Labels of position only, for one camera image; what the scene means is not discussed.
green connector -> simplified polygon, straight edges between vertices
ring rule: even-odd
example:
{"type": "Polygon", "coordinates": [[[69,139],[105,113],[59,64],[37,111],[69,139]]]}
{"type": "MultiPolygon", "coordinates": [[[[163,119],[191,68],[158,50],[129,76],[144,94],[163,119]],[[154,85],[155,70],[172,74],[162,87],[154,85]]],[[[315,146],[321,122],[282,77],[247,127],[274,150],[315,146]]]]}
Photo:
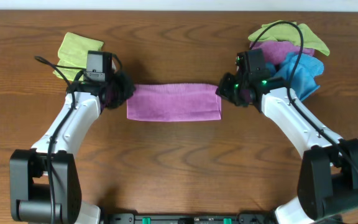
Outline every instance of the green connector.
{"type": "Polygon", "coordinates": [[[143,218],[142,219],[142,224],[151,224],[151,219],[150,218],[143,218]]]}
{"type": "Polygon", "coordinates": [[[231,224],[231,218],[224,218],[223,224],[231,224]]]}

wood grain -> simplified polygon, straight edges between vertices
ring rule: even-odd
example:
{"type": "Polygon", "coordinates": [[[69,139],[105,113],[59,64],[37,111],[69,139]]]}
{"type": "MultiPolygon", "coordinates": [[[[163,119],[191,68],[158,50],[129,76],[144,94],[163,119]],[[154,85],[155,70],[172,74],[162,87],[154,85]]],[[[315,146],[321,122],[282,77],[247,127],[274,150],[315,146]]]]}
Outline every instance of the wood grain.
{"type": "MultiPolygon", "coordinates": [[[[104,41],[136,83],[212,83],[261,24],[308,24],[331,50],[305,105],[344,138],[358,138],[358,13],[0,11],[0,223],[11,223],[9,157],[28,149],[63,104],[65,84],[34,55],[57,62],[66,32],[104,41]]],[[[83,198],[117,211],[271,210],[296,195],[301,160],[254,108],[223,103],[221,121],[146,123],[126,106],[104,111],[76,158],[83,198]]],[[[358,221],[358,211],[346,215],[358,221]]]]}

robotic arm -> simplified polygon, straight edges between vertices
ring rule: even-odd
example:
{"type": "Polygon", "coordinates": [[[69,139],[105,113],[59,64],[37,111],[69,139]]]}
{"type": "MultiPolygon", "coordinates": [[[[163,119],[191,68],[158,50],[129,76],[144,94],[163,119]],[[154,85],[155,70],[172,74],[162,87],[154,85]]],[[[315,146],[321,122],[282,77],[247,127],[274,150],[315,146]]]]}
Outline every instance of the robotic arm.
{"type": "MultiPolygon", "coordinates": [[[[340,153],[294,109],[286,83],[270,78],[261,50],[238,54],[236,75],[225,74],[216,93],[237,106],[254,105],[275,122],[302,157],[298,196],[270,213],[222,215],[135,215],[104,214],[96,205],[82,201],[74,157],[92,123],[103,109],[121,105],[134,91],[129,77],[111,69],[111,54],[89,52],[83,82],[74,82],[75,110],[62,126],[52,152],[55,183],[55,223],[75,224],[309,224],[358,208],[358,178],[340,153]],[[331,166],[341,167],[331,175],[331,166]]],[[[314,124],[324,129],[358,166],[358,140],[343,140],[328,129],[296,98],[299,108],[314,124]]],[[[65,104],[49,130],[31,150],[16,150],[10,160],[11,213],[15,221],[50,223],[50,186],[35,184],[33,178],[46,175],[50,135],[70,109],[65,104]]]]}

cable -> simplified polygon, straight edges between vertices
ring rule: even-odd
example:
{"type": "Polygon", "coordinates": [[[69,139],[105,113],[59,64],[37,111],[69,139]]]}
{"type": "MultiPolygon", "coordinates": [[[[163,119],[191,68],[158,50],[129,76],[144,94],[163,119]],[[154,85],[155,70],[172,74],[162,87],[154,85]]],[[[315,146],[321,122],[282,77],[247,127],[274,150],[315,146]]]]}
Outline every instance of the cable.
{"type": "Polygon", "coordinates": [[[68,119],[68,117],[70,117],[71,113],[73,112],[73,110],[75,109],[75,95],[74,95],[74,91],[71,89],[71,84],[70,82],[67,80],[66,76],[63,75],[63,73],[57,68],[58,66],[50,63],[48,60],[42,58],[41,56],[35,56],[34,57],[37,61],[44,63],[46,65],[51,66],[53,69],[55,69],[60,76],[62,76],[62,78],[64,79],[64,81],[66,82],[67,86],[68,86],[68,90],[71,93],[71,97],[72,97],[72,102],[71,102],[71,107],[68,110],[67,114],[64,116],[64,118],[62,119],[62,121],[59,123],[59,125],[56,127],[55,131],[53,132],[52,136],[49,139],[49,145],[48,145],[48,153],[47,153],[47,172],[48,172],[48,180],[49,180],[49,191],[50,191],[50,209],[51,209],[51,216],[50,216],[50,223],[54,224],[55,223],[55,208],[56,208],[56,201],[55,201],[55,189],[53,187],[53,178],[52,178],[52,149],[54,144],[56,143],[56,137],[60,131],[60,129],[63,127],[63,125],[65,124],[66,120],[68,119]]]}
{"type": "MultiPolygon", "coordinates": [[[[313,127],[315,128],[315,130],[318,132],[319,135],[321,135],[323,138],[325,138],[329,143],[331,143],[337,150],[338,152],[340,152],[342,154],[342,157],[344,158],[344,160],[346,162],[348,162],[351,167],[354,169],[354,171],[357,173],[358,175],[358,167],[356,166],[356,164],[353,162],[353,160],[349,157],[349,155],[343,151],[339,146],[338,144],[336,144],[336,142],[334,140],[332,140],[327,134],[324,133],[324,130],[323,129],[320,129],[316,124],[314,124],[314,122],[312,122],[312,120],[307,117],[307,115],[305,115],[305,113],[298,107],[298,105],[296,105],[295,103],[295,100],[291,97],[291,94],[290,94],[290,89],[291,89],[291,83],[292,83],[292,79],[293,79],[293,76],[295,74],[295,71],[296,71],[296,67],[298,66],[299,64],[299,60],[301,59],[301,55],[302,55],[302,51],[303,51],[303,35],[302,35],[302,31],[299,29],[299,27],[297,25],[295,25],[294,23],[292,22],[287,22],[287,21],[279,21],[279,22],[275,22],[273,23],[272,25],[268,26],[261,34],[259,34],[259,36],[255,39],[254,43],[250,46],[250,50],[252,50],[252,48],[254,47],[254,45],[256,44],[256,42],[266,33],[266,31],[268,31],[270,28],[272,28],[273,26],[275,25],[278,25],[278,24],[289,24],[291,26],[293,26],[294,28],[297,29],[298,33],[299,33],[299,36],[300,36],[300,41],[301,41],[301,45],[300,45],[300,49],[299,49],[299,54],[298,54],[298,57],[296,58],[296,62],[294,64],[294,67],[292,68],[292,71],[291,71],[291,75],[290,75],[290,79],[289,79],[289,84],[288,84],[288,87],[287,87],[287,95],[288,95],[288,99],[290,101],[290,104],[293,105],[293,107],[297,110],[297,112],[313,127]]],[[[331,221],[335,221],[337,223],[343,223],[343,222],[340,222],[340,221],[337,221],[333,218],[328,218],[330,219],[331,221]]]]}

pink towel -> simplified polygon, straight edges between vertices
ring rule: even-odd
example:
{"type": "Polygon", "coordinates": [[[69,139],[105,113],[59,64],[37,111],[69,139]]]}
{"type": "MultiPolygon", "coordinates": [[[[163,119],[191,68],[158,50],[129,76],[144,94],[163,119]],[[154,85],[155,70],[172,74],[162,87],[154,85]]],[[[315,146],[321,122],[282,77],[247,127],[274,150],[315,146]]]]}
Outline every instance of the pink towel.
{"type": "Polygon", "coordinates": [[[221,119],[217,86],[209,84],[135,85],[127,118],[136,121],[212,121],[221,119]]]}
{"type": "MultiPolygon", "coordinates": [[[[263,50],[266,62],[270,62],[274,65],[280,65],[285,60],[285,57],[288,55],[288,53],[290,52],[295,52],[296,54],[299,53],[300,47],[294,46],[289,41],[278,42],[278,41],[268,40],[268,41],[256,43],[252,50],[255,49],[263,50]]],[[[310,56],[314,55],[314,49],[304,48],[302,52],[310,56]]]]}

